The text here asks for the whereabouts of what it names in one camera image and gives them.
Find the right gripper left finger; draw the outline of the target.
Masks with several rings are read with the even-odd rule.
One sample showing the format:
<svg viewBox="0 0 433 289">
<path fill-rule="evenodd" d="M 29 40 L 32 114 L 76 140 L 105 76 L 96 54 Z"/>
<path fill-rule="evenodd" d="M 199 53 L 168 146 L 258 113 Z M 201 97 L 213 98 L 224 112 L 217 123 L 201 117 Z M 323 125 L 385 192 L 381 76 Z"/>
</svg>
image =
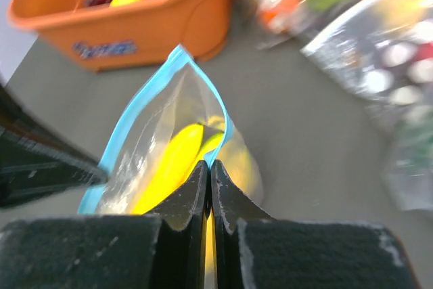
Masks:
<svg viewBox="0 0 433 289">
<path fill-rule="evenodd" d="M 201 288 L 208 166 L 144 215 L 18 220 L 1 230 L 2 288 Z"/>
</svg>

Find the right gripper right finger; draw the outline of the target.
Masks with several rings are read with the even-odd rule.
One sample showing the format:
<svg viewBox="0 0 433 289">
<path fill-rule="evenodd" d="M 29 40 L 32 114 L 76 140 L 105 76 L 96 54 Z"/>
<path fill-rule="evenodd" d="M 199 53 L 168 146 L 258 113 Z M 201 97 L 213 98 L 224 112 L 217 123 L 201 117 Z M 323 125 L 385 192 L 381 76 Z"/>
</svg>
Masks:
<svg viewBox="0 0 433 289">
<path fill-rule="evenodd" d="M 366 221 L 275 219 L 210 170 L 219 288 L 418 288 L 401 241 Z"/>
</svg>

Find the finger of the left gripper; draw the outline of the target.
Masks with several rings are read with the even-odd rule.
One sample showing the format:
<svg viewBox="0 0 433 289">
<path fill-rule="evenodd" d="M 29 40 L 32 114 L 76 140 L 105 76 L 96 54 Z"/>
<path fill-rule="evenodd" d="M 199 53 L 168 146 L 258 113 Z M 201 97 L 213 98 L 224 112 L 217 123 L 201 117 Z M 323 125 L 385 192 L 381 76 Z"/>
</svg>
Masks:
<svg viewBox="0 0 433 289">
<path fill-rule="evenodd" d="M 44 127 L 1 87 L 1 207 L 107 183 L 98 162 Z"/>
</svg>

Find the yellow fake banana bunch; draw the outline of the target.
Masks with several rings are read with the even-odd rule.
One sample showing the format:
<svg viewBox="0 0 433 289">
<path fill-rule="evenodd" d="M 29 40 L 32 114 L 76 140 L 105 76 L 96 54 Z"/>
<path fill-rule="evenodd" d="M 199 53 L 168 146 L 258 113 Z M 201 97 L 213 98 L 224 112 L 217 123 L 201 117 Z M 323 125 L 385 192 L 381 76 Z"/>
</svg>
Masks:
<svg viewBox="0 0 433 289">
<path fill-rule="evenodd" d="M 243 288 L 239 221 L 263 212 L 263 183 L 240 134 L 198 123 L 168 143 L 131 208 L 123 288 Z"/>
</svg>

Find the blue zip top bag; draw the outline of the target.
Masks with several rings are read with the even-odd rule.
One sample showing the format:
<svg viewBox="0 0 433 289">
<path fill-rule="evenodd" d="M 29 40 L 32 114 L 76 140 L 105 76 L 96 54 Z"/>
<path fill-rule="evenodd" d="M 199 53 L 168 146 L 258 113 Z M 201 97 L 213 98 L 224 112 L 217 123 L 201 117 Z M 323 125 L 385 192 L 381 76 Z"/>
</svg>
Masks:
<svg viewBox="0 0 433 289">
<path fill-rule="evenodd" d="M 178 45 L 124 109 L 99 162 L 109 182 L 90 187 L 78 213 L 126 213 L 154 176 L 169 141 L 193 123 L 223 134 L 205 161 L 212 165 L 220 160 L 232 182 L 260 205 L 264 189 L 254 157 L 217 88 Z"/>
</svg>

